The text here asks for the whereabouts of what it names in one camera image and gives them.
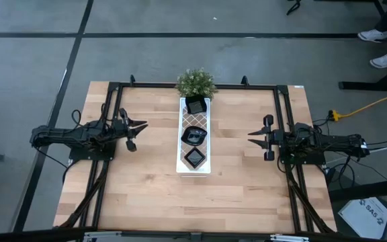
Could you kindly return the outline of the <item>person's right foot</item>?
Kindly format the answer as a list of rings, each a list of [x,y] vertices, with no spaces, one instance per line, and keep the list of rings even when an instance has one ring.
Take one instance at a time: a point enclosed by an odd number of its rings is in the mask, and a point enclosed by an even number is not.
[[[387,39],[387,31],[381,32],[376,29],[372,29],[368,31],[359,32],[357,34],[357,37],[360,40],[366,42],[383,42]]]

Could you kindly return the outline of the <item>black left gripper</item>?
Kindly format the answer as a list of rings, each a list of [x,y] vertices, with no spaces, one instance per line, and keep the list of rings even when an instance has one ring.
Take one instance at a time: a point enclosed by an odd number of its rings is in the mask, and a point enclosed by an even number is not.
[[[113,122],[117,138],[126,138],[126,147],[130,152],[137,150],[133,141],[147,126],[147,121],[132,120],[124,108],[119,109],[120,119]]]

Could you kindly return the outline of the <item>small black square plate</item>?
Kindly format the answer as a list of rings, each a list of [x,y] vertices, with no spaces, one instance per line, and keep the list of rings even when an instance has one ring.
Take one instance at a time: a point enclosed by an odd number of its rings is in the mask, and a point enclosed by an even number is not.
[[[196,169],[205,160],[206,156],[196,147],[192,148],[185,156],[184,159]]]

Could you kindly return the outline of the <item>green potted plant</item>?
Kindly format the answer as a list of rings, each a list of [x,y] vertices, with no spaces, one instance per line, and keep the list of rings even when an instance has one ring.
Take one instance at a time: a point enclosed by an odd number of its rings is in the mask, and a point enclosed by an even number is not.
[[[218,93],[214,77],[204,69],[187,69],[178,76],[175,88],[181,97],[202,95],[213,99]]]

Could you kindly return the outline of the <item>black side table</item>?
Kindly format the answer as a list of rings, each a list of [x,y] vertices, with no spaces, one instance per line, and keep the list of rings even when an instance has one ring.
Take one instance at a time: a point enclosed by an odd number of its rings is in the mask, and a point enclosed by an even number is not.
[[[387,181],[374,184],[364,184],[329,192],[331,201],[357,200],[377,196],[387,196]]]

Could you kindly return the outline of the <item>white SA5 printed sheet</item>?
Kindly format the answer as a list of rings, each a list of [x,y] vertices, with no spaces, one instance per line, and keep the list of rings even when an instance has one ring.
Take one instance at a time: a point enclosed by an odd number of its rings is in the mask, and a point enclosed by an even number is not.
[[[360,236],[381,239],[387,223],[387,207],[376,197],[350,200],[338,215]]]

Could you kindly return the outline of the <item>person's left foot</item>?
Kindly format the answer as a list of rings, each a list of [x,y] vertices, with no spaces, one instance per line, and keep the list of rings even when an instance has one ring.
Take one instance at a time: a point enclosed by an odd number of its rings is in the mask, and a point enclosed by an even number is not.
[[[373,58],[369,61],[370,65],[377,69],[387,68],[387,54],[384,56]]]

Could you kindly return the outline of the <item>person's foot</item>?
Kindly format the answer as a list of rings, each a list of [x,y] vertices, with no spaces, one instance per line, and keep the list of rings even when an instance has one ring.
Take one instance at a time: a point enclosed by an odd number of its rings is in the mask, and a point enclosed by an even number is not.
[[[383,42],[387,39],[387,31],[381,32],[376,29],[372,29],[368,31],[359,32],[357,34],[357,37],[360,40],[366,42]]]
[[[387,68],[387,54],[384,56],[373,58],[369,61],[370,65],[377,69]]]

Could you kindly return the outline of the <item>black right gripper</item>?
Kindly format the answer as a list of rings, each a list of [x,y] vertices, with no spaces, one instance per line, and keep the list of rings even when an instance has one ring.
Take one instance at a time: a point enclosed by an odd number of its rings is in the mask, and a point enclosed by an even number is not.
[[[263,118],[264,127],[261,130],[251,132],[249,135],[264,135],[266,136],[265,140],[250,140],[250,142],[258,145],[261,149],[266,149],[264,153],[264,159],[266,161],[273,161],[275,159],[275,152],[272,151],[272,146],[277,145],[281,146],[284,139],[284,131],[281,129],[272,130],[271,126],[273,125],[273,116],[271,114],[266,115]]]

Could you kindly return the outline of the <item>white lattice rack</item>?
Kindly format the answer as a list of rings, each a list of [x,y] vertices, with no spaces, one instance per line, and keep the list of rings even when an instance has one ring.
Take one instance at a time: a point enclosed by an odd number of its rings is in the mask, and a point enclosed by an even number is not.
[[[179,107],[179,133],[177,142],[177,164],[176,172],[181,176],[200,176],[205,177],[211,173],[210,158],[210,99],[205,99],[207,110],[199,114],[188,114],[185,98],[180,98]],[[184,158],[194,146],[188,145],[181,140],[182,134],[189,126],[197,126],[207,131],[203,143],[197,147],[199,152],[205,156],[204,160],[196,167],[192,167]]]

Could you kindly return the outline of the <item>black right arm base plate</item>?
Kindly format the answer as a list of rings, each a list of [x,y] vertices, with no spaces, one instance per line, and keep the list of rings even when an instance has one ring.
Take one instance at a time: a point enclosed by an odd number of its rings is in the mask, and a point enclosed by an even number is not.
[[[288,139],[279,148],[280,161],[290,165],[322,165],[323,150],[309,140]]]

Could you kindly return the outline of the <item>silver bracket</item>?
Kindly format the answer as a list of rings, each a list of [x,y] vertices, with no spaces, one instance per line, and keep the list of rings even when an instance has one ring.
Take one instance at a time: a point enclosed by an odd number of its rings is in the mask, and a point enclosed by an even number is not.
[[[281,235],[274,234],[270,235],[271,242],[310,242],[308,237],[299,237],[293,235]]]
[[[120,237],[121,231],[95,231],[84,234],[82,242],[97,242],[98,239]]]

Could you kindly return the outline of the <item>black crossbar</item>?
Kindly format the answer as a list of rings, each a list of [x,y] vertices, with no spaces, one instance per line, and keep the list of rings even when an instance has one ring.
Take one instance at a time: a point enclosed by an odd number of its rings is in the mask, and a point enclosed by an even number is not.
[[[0,242],[67,242],[83,239],[87,232],[95,232],[93,227],[56,228],[39,231],[21,231],[0,233]],[[121,231],[121,237],[168,237],[174,239],[189,239],[192,232],[171,231]],[[217,233],[201,232],[202,240],[206,239],[254,239],[270,241],[270,235],[293,235],[308,237],[310,242],[387,242],[383,239],[350,237],[339,233],[313,233],[300,231],[292,234],[284,233]]]

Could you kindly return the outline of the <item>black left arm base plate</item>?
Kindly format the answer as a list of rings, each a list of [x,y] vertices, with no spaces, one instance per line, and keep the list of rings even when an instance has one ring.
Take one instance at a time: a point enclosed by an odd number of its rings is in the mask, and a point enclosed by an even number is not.
[[[69,159],[73,161],[80,160],[95,160],[105,161],[112,160],[114,158],[115,146],[106,147],[101,150],[89,150],[87,148],[72,148],[69,154]]]

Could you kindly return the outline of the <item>black oval plate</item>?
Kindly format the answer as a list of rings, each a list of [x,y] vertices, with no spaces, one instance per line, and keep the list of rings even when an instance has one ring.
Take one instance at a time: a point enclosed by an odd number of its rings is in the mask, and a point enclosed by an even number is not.
[[[207,131],[198,126],[188,126],[181,136],[181,141],[187,145],[200,146],[207,136]]]

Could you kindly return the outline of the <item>black deep square bowl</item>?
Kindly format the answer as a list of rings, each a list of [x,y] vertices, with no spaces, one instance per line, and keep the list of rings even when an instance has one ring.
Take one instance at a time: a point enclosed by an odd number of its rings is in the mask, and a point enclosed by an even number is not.
[[[207,111],[205,97],[202,95],[186,97],[185,105],[188,114],[198,114]]]

